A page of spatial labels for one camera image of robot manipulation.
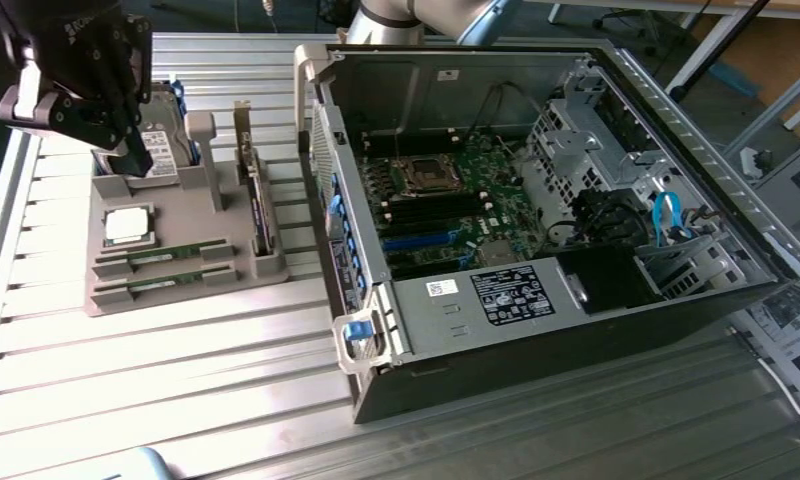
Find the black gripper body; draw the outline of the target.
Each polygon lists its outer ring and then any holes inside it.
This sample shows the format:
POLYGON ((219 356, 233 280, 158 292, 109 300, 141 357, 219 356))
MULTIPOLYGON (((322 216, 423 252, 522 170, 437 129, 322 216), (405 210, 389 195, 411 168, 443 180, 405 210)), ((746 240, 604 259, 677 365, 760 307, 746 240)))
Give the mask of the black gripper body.
POLYGON ((122 95, 149 101, 149 18, 123 13, 118 1, 0 1, 0 30, 14 66, 32 62, 74 97, 103 99, 98 60, 122 95))

